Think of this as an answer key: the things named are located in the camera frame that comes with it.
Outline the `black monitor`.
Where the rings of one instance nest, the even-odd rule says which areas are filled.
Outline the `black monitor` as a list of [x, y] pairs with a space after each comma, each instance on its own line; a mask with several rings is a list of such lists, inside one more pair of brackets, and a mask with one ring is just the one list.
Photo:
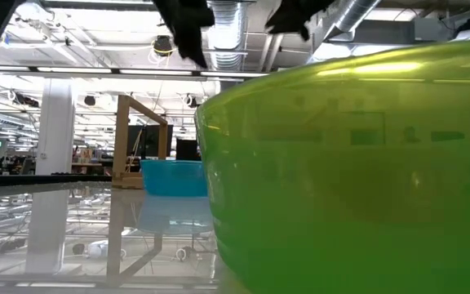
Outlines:
[[196, 140], [176, 140], [176, 160], [201, 161], [201, 155]]

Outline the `silver corrugated ventilation duct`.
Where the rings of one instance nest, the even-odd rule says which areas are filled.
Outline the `silver corrugated ventilation duct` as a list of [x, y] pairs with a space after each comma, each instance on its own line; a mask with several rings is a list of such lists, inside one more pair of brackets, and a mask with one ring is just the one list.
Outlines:
[[246, 5], [241, 2], [210, 0], [215, 24], [208, 31], [211, 62], [216, 70], [238, 71], [242, 67], [243, 29]]

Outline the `long linear ceiling light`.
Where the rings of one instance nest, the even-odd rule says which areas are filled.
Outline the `long linear ceiling light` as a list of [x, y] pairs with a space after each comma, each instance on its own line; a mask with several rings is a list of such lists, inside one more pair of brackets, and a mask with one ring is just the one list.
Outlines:
[[267, 73], [225, 72], [174, 69], [120, 69], [120, 68], [78, 68], [78, 67], [47, 67], [47, 66], [15, 66], [0, 65], [0, 74], [24, 76], [68, 76], [78, 78], [259, 78]]

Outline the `white column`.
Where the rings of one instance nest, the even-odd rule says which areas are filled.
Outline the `white column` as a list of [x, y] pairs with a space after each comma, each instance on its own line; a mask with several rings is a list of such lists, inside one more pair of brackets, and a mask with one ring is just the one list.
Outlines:
[[48, 78], [42, 91], [36, 175], [68, 173], [73, 157], [76, 96], [68, 79]]

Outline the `small green translucent bowl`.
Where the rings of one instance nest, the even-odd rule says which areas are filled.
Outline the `small green translucent bowl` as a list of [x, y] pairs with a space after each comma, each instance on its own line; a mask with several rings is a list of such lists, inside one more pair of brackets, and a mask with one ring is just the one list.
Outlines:
[[195, 122], [250, 291], [470, 294], [470, 41], [271, 73]]

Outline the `black ceiling-mounted device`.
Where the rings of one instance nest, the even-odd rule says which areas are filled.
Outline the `black ceiling-mounted device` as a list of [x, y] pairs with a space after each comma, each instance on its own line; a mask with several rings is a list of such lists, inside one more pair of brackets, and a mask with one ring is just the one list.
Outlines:
[[170, 36], [158, 35], [153, 42], [153, 51], [157, 56], [160, 57], [170, 56], [174, 51]]

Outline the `small teal bowl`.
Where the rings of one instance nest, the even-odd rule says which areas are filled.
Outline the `small teal bowl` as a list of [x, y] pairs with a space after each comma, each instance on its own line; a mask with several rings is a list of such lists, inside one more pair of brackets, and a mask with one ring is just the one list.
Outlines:
[[140, 171], [148, 195], [206, 197], [207, 183], [201, 161], [141, 160]]

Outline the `silver round ventilation duct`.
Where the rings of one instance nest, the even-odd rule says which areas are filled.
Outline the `silver round ventilation duct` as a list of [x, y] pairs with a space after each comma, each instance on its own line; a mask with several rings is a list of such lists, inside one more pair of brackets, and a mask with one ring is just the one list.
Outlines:
[[308, 63], [318, 62], [322, 44], [342, 33], [354, 33], [358, 25], [383, 0], [336, 0], [325, 12], [317, 13], [317, 26], [312, 32], [312, 54]]

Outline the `black table frame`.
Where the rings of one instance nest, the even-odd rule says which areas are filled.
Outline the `black table frame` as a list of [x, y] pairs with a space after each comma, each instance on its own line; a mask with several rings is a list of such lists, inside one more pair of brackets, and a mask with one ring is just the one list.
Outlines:
[[0, 175], [0, 186], [12, 185], [43, 185], [43, 184], [59, 184], [70, 182], [110, 182], [111, 176], [97, 176], [97, 175]]

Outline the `grey rectangular air duct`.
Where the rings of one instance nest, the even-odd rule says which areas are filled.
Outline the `grey rectangular air duct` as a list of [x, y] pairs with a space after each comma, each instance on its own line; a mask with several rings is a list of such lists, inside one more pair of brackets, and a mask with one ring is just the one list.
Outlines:
[[410, 21], [363, 20], [355, 30], [355, 43], [409, 45], [415, 42], [415, 26]]

